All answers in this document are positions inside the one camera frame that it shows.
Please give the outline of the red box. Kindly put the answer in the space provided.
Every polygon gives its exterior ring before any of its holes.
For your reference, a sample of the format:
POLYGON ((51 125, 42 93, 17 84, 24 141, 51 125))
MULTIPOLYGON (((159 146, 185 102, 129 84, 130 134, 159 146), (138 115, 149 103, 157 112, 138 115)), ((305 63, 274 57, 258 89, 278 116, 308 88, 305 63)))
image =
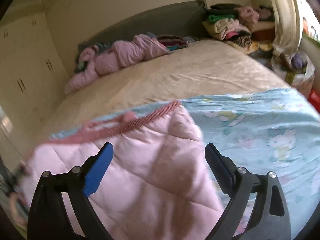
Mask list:
POLYGON ((316 90, 312 89, 309 94, 308 101, 315 107, 315 109, 319 109, 320 107, 320 97, 319 97, 319 92, 316 90))

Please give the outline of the dark striped folded garment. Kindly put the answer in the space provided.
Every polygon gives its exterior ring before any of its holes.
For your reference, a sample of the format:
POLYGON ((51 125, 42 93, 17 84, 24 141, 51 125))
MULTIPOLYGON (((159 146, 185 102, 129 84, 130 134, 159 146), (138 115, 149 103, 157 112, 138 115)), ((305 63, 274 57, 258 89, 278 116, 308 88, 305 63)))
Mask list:
POLYGON ((156 37, 159 43, 164 45, 169 51, 184 49, 188 46, 187 42, 179 36, 165 34, 157 35, 156 37))

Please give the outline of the cream wardrobe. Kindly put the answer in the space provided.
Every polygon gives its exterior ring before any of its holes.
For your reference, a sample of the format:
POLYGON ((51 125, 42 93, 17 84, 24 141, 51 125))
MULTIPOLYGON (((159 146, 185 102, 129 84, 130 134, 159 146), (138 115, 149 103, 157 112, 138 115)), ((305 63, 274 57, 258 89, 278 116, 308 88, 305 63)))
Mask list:
POLYGON ((43 13, 1 26, 1 158, 9 170, 63 100, 68 78, 43 13))

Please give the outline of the light pink quilted jacket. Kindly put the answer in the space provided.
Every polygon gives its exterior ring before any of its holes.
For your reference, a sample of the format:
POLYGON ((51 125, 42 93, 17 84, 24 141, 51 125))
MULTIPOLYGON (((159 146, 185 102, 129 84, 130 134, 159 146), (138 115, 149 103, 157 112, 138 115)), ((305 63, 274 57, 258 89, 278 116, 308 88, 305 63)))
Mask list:
POLYGON ((223 213, 207 170, 202 132, 177 101, 84 126, 37 146, 20 183, 27 204, 44 171, 68 172, 109 142, 114 156, 90 196, 114 239, 205 239, 223 213))

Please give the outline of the plastic bag of clothes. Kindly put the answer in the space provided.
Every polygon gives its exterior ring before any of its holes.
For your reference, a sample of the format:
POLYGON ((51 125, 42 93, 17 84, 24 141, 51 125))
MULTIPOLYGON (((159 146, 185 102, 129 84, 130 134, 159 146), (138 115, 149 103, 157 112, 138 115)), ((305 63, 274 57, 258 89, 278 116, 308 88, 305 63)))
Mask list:
POLYGON ((306 53, 298 50, 296 53, 273 56, 271 69, 288 85, 309 98, 315 79, 315 67, 306 53))

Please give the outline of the pile of folded clothes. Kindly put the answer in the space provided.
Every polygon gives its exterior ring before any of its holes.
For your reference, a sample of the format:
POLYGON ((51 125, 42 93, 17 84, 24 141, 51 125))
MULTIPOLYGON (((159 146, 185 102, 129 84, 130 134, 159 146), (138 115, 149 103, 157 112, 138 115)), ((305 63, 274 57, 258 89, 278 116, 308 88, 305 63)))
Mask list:
POLYGON ((248 55, 256 51, 270 53, 275 39, 272 7, 215 4, 206 10, 202 22, 208 34, 248 55))

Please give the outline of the beige bed sheet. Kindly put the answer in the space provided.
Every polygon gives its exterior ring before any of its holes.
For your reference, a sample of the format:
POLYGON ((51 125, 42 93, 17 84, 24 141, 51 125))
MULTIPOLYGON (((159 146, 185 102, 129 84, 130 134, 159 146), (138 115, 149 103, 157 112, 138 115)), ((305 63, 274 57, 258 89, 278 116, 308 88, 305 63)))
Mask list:
POLYGON ((53 133, 103 115, 154 102, 285 87, 271 70, 230 45, 197 41, 104 76, 67 96, 39 131, 37 140, 44 141, 53 133))

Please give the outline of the cream curtain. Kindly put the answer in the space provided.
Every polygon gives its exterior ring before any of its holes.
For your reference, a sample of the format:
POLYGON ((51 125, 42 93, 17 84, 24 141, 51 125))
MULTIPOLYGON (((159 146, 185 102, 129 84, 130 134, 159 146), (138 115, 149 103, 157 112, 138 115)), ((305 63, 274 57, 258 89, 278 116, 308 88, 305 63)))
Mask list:
POLYGON ((303 33, 303 18, 300 13, 301 0, 271 0, 275 19, 274 51, 295 53, 303 33))

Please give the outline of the dark grey headboard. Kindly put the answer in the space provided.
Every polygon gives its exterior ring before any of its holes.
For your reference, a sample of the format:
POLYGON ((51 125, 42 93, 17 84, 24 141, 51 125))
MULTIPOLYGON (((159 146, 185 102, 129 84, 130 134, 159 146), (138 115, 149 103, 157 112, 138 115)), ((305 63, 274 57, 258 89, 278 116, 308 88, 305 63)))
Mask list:
POLYGON ((135 35, 147 32, 155 35, 171 34, 179 37, 207 37, 202 22, 206 14, 206 0, 181 2, 141 12, 95 34, 78 44, 78 52, 96 43, 130 41, 135 35))

